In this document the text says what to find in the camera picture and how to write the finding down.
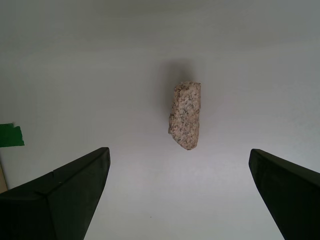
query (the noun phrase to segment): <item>green tape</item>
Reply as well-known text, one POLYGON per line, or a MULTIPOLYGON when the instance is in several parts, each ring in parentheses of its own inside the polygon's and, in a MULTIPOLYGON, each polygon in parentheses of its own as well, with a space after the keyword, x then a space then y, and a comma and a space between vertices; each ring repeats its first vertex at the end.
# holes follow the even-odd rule
POLYGON ((0 124, 0 148, 24 146, 21 128, 13 123, 0 124))

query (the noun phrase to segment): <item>speckled stone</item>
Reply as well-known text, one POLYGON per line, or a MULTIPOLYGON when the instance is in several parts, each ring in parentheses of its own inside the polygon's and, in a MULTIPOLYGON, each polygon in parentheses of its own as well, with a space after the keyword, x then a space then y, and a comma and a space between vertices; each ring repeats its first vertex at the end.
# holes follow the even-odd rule
POLYGON ((199 138, 201 84, 182 82, 174 88, 169 134, 184 149, 194 149, 199 138))

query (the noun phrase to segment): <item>granite rock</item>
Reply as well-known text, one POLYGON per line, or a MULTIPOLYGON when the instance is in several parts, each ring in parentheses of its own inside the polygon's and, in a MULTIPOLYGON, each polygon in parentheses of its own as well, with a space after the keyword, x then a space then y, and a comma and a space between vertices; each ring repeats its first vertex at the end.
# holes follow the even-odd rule
POLYGON ((169 134, 184 149, 194 149, 199 138, 201 84, 182 82, 174 88, 169 134))

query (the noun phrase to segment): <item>rock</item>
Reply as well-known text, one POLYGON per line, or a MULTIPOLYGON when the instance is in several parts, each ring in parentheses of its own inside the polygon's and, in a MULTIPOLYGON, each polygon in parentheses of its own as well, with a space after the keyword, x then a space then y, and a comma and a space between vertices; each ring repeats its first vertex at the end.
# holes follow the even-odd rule
POLYGON ((184 149, 194 149, 199 138, 201 83, 182 82, 174 88, 169 134, 184 149))

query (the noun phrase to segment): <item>white backdrop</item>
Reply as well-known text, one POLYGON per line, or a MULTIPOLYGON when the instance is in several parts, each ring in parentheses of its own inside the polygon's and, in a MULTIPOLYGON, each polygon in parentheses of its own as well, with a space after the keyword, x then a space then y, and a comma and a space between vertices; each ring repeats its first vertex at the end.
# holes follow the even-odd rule
POLYGON ((86 240, 281 240, 252 148, 320 172, 317 0, 0 3, 9 188, 99 147, 111 168, 86 240), (202 83, 198 147, 168 134, 174 85, 202 83))

